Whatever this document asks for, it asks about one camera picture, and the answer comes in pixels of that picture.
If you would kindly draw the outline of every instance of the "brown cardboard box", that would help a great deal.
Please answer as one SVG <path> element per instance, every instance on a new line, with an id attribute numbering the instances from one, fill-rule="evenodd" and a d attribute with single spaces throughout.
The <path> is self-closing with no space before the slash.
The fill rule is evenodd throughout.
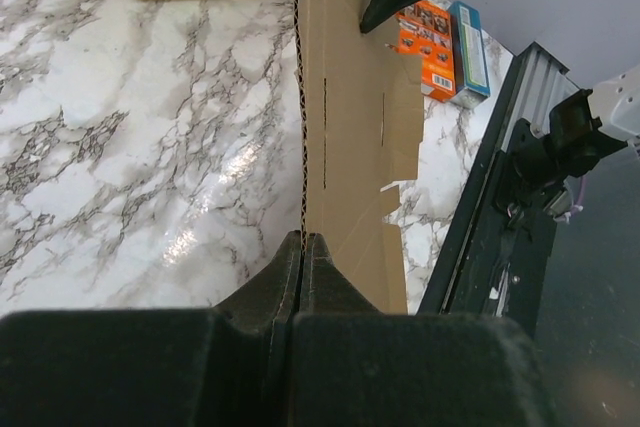
<path id="1" fill-rule="evenodd" d="M 362 35 L 369 0 L 296 0 L 304 138 L 303 235 L 324 235 L 336 267 L 377 308 L 406 313 L 396 180 L 415 179 L 421 60 L 388 46 L 389 19 Z"/>

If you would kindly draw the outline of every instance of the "marble table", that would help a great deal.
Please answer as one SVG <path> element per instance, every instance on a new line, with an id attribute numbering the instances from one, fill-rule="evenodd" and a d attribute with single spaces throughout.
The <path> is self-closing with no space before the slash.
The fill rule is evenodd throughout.
<path id="1" fill-rule="evenodd" d="M 291 0 L 0 0 L 0 314 L 215 305 L 299 227 Z M 425 102 L 401 183 L 417 309 L 493 96 Z"/>

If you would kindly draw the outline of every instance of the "corrugated cardboard edge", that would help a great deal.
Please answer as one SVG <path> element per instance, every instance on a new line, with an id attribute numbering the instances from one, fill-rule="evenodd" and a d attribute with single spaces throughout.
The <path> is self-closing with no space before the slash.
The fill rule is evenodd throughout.
<path id="1" fill-rule="evenodd" d="M 307 236 L 308 236 L 308 224 L 307 224 L 307 209 L 309 207 L 309 126 L 307 117 L 307 101 L 308 96 L 307 85 L 305 85 L 305 79 L 309 75 L 305 72 L 304 58 L 309 54 L 312 42 L 307 42 L 307 45 L 303 45 L 302 36 L 300 32 L 300 0 L 294 0 L 295 5 L 295 34 L 296 45 L 298 48 L 298 81 L 300 86 L 300 108 L 302 119 L 302 135 L 303 135 L 303 201 L 301 211 L 301 231 L 303 247 L 306 248 Z M 397 25 L 395 23 L 388 23 L 386 29 L 392 30 L 385 33 L 386 39 L 392 39 L 395 42 L 397 39 Z M 313 43 L 318 42 L 320 46 L 314 45 L 315 52 L 318 49 L 323 48 L 324 39 L 314 39 Z M 421 75 L 421 63 L 417 56 L 402 56 L 396 54 L 391 49 L 387 49 L 388 57 L 386 60 L 390 63 L 395 63 L 394 67 L 398 72 L 403 72 L 404 75 L 395 76 L 391 79 L 387 79 L 390 84 L 388 87 L 388 99 L 383 99 L 382 110 L 383 117 L 385 114 L 383 124 L 384 131 L 382 137 L 382 154 L 380 159 L 380 187 L 391 183 L 394 180 L 408 180 L 415 179 L 417 177 L 417 165 L 418 165 L 418 148 L 422 141 L 422 128 L 423 128 L 423 101 L 420 94 L 420 75 Z M 314 65 L 314 68 L 324 69 L 324 66 Z M 324 72 L 314 72 L 313 78 L 317 80 L 317 76 L 323 75 Z M 326 128 L 326 77 L 325 78 L 325 128 Z M 318 82 L 313 82 L 313 98 L 319 101 L 321 97 L 320 86 Z M 405 95 L 403 91 L 410 88 L 415 88 L 416 95 L 412 97 L 411 102 L 406 102 L 406 99 L 411 97 Z M 384 105 L 389 103 L 392 108 L 388 112 L 385 112 Z M 314 134 L 316 143 L 318 142 L 318 135 Z M 326 168 L 326 139 L 325 139 L 325 168 Z M 318 163 L 321 159 L 315 158 L 314 162 Z M 317 172 L 319 165 L 314 164 L 314 170 Z M 388 298 L 384 302 L 377 303 L 377 307 L 386 312 L 406 313 L 406 286 L 404 278 L 403 268 L 403 255 L 402 255 L 402 242 L 400 229 L 397 226 L 389 225 L 383 222 L 383 217 L 395 210 L 399 206 L 399 191 L 397 186 L 385 190 L 380 195 L 379 202 L 376 202 L 379 206 L 379 219 L 380 230 L 382 236 L 382 249 L 384 251 L 384 263 L 387 266 L 393 266 L 393 268 L 387 268 L 386 286 L 382 286 L 384 290 L 388 291 Z M 320 221 L 320 230 L 322 230 L 322 221 Z M 366 275 L 362 272 L 358 273 L 358 276 Z"/>

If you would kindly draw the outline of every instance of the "orange object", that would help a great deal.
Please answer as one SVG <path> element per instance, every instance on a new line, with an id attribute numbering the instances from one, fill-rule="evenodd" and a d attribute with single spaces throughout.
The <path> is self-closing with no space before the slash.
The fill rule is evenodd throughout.
<path id="1" fill-rule="evenodd" d="M 456 94 L 451 16 L 422 0 L 398 14 L 398 51 L 422 56 L 422 93 L 445 102 Z"/>

